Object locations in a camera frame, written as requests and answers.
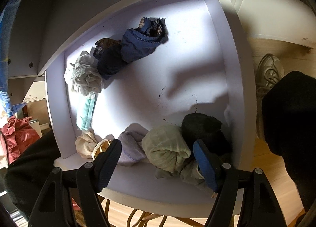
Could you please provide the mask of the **grey white crumpled cloth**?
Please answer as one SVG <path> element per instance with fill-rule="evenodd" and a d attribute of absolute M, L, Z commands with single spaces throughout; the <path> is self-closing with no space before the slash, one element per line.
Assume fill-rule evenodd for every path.
<path fill-rule="evenodd" d="M 97 64 L 98 61 L 83 50 L 75 63 L 70 63 L 66 67 L 64 79 L 73 92 L 87 96 L 102 91 L 103 78 L 96 68 Z"/>

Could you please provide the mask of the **lavender rolled cloth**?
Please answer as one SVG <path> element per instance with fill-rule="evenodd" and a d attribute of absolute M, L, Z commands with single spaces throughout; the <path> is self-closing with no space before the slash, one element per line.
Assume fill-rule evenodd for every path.
<path fill-rule="evenodd" d="M 120 166 L 130 167 L 138 162 L 148 162 L 141 146 L 142 139 L 147 133 L 148 130 L 143 126 L 132 123 L 120 134 L 118 137 L 122 144 L 122 152 L 118 160 Z"/>

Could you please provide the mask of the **light green knit cloth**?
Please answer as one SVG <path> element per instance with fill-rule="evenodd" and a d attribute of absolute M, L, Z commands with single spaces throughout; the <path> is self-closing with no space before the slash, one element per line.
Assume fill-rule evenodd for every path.
<path fill-rule="evenodd" d="M 141 141 L 149 162 L 170 173 L 181 171 L 184 162 L 191 156 L 191 150 L 176 125 L 160 125 L 148 131 Z"/>

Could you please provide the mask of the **teal cloth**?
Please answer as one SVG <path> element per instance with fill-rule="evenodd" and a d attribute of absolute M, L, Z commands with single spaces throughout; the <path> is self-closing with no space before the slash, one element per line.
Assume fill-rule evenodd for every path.
<path fill-rule="evenodd" d="M 89 93 L 87 96 L 80 97 L 76 116 L 76 125 L 80 130 L 91 128 L 96 99 L 97 95 L 95 93 Z"/>

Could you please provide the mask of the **white sneaker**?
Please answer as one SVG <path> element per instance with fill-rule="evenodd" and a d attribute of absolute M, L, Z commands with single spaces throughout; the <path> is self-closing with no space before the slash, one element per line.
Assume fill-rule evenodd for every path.
<path fill-rule="evenodd" d="M 261 59 L 255 76 L 257 94 L 256 134 L 261 140 L 265 140 L 261 109 L 262 100 L 284 76 L 284 68 L 278 57 L 266 54 Z"/>

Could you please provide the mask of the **beige stocking cloth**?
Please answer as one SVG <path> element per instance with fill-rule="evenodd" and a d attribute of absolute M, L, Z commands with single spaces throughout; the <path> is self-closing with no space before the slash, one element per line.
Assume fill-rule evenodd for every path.
<path fill-rule="evenodd" d="M 95 139 L 93 131 L 82 130 L 80 136 L 75 141 L 75 148 L 82 158 L 90 159 L 97 144 L 98 142 Z"/>

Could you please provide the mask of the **black sock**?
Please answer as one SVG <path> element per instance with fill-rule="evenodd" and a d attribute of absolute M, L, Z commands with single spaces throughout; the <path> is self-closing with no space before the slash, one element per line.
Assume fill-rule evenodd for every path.
<path fill-rule="evenodd" d="M 184 117 L 181 132 L 190 151 L 195 141 L 202 140 L 210 152 L 232 164 L 232 142 L 224 136 L 221 127 L 221 121 L 215 117 L 195 112 Z"/>

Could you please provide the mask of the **dark lace garment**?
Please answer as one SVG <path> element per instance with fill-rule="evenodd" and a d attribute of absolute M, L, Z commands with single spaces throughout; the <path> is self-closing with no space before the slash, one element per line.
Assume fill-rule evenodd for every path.
<path fill-rule="evenodd" d="M 120 42 L 120 40 L 103 38 L 95 43 L 93 56 L 98 61 L 97 70 L 105 80 L 109 80 L 128 65 L 122 58 Z"/>

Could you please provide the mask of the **navy blue garment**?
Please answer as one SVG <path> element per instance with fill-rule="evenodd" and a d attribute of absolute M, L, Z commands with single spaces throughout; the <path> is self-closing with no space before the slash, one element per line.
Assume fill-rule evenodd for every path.
<path fill-rule="evenodd" d="M 129 28 L 121 40 L 121 54 L 126 63 L 132 63 L 152 54 L 167 42 L 168 31 L 165 18 L 142 17 L 137 28 Z"/>

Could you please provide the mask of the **red bag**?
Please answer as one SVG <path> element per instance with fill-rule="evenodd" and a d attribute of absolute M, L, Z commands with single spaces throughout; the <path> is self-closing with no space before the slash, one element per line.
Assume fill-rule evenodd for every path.
<path fill-rule="evenodd" d="M 40 139 L 30 125 L 31 117 L 22 119 L 14 116 L 1 128 L 1 147 L 8 164 L 13 163 L 30 145 Z"/>

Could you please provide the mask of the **pale blue grey cloth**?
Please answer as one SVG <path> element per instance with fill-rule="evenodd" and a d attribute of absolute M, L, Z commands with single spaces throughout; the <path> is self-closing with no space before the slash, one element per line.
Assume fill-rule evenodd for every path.
<path fill-rule="evenodd" d="M 188 163 L 183 167 L 183 169 L 181 169 L 181 171 L 169 172 L 156 168 L 156 179 L 172 177 L 179 177 L 182 182 L 194 185 L 196 188 L 206 193 L 209 197 L 215 197 L 214 191 L 207 186 L 203 175 L 200 173 L 197 161 Z"/>

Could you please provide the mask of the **white foam drawer box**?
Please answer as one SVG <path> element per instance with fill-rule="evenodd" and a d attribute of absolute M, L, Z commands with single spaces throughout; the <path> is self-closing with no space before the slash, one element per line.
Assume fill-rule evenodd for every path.
<path fill-rule="evenodd" d="M 142 17 L 163 17 L 168 40 L 105 82 L 92 128 L 97 139 L 124 130 L 181 125 L 192 112 L 213 116 L 232 141 L 233 166 L 249 170 L 255 138 L 256 89 L 252 53 L 231 0 L 143 0 L 104 17 L 65 48 L 46 70 L 49 116 L 61 157 L 54 165 L 77 169 L 79 94 L 65 83 L 65 68 L 105 37 L 120 39 Z"/>

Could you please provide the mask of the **cream yellow cloth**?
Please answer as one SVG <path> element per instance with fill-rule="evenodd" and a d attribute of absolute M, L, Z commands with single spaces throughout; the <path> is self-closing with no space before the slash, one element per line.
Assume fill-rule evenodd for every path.
<path fill-rule="evenodd" d="M 95 160 L 99 154 L 106 152 L 111 143 L 109 139 L 103 139 L 97 143 L 91 154 L 92 159 Z"/>

